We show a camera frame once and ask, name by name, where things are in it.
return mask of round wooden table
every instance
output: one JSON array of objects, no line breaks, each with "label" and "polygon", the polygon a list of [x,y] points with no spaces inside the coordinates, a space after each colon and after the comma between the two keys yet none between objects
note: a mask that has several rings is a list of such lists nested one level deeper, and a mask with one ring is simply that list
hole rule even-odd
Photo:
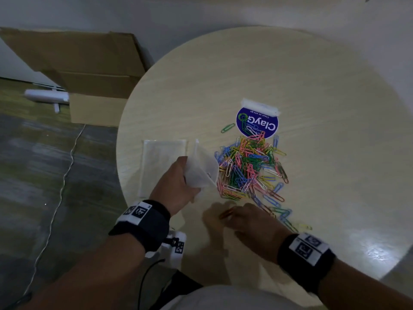
[{"label": "round wooden table", "polygon": [[[198,138],[213,154],[240,136],[236,127],[220,130],[235,122],[242,98],[281,111],[277,134],[290,183],[280,194],[291,220],[312,226],[346,263],[384,276],[412,245],[413,122],[354,52],[307,33],[227,29],[159,60],[135,87],[119,126],[127,203],[137,198],[143,140],[187,139],[191,152]],[[204,285],[239,284],[319,304],[222,227],[225,202],[210,189],[181,211],[188,237],[182,271]]]}]

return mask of wall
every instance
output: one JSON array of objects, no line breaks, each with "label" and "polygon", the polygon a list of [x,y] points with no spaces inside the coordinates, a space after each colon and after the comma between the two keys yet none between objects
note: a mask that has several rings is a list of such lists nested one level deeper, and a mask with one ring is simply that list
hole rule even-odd
[{"label": "wall", "polygon": [[[413,111],[413,0],[0,0],[0,26],[134,33],[153,64],[196,36],[243,25],[305,30],[358,51]],[[0,41],[0,76],[50,83]]]}]

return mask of pile of paper clips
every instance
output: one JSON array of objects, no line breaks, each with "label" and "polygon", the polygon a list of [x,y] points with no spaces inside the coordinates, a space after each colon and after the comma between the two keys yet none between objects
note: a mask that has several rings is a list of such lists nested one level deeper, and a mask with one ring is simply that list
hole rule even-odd
[{"label": "pile of paper clips", "polygon": [[[221,152],[215,152],[219,163],[220,176],[217,181],[218,191],[222,198],[241,200],[251,198],[256,205],[273,217],[277,217],[291,231],[297,233],[287,219],[291,209],[284,209],[281,203],[285,201],[278,192],[288,183],[287,174],[274,153],[285,156],[279,150],[278,135],[274,136],[273,144],[265,142],[264,132],[249,137],[238,138],[237,142],[221,147]],[[262,195],[272,206],[261,202]],[[231,214],[231,209],[222,213],[220,218]]]}]

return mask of brown cardboard box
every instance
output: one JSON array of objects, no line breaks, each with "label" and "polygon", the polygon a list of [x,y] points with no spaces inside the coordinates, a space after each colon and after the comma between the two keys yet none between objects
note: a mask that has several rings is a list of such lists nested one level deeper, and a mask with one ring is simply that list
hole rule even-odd
[{"label": "brown cardboard box", "polygon": [[70,93],[73,123],[118,126],[145,73],[132,34],[1,28],[0,37],[34,71]]}]

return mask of green and gray floor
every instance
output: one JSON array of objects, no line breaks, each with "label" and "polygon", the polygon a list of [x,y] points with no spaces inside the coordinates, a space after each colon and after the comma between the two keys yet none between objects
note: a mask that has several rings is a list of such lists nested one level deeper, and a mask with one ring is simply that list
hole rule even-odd
[{"label": "green and gray floor", "polygon": [[[52,105],[25,99],[28,88],[34,86],[0,79],[0,309],[19,299],[30,281],[59,203],[70,150],[83,127],[70,122],[67,106],[55,114]],[[116,134],[117,128],[85,127],[32,290],[54,281],[97,247],[126,208],[116,171]],[[159,266],[151,271],[141,309],[156,300],[172,274]],[[141,277],[131,287],[131,308]],[[382,281],[413,297],[413,249]]]}]

